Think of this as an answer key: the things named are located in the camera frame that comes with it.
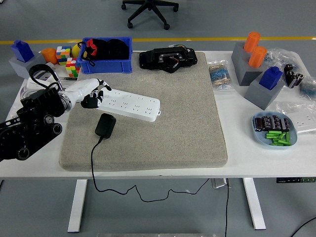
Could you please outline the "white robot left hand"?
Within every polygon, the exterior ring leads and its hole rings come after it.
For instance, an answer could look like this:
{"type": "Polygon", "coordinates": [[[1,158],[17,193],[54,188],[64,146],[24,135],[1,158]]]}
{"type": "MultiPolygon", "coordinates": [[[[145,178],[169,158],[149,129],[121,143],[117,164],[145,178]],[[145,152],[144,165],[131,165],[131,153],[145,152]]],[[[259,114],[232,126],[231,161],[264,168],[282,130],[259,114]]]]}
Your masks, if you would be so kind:
{"type": "Polygon", "coordinates": [[[75,82],[66,89],[59,92],[59,96],[65,107],[65,111],[70,111],[76,103],[80,103],[83,108],[95,109],[103,101],[103,91],[98,87],[103,86],[108,91],[111,87],[103,80],[92,78],[75,82]]]}

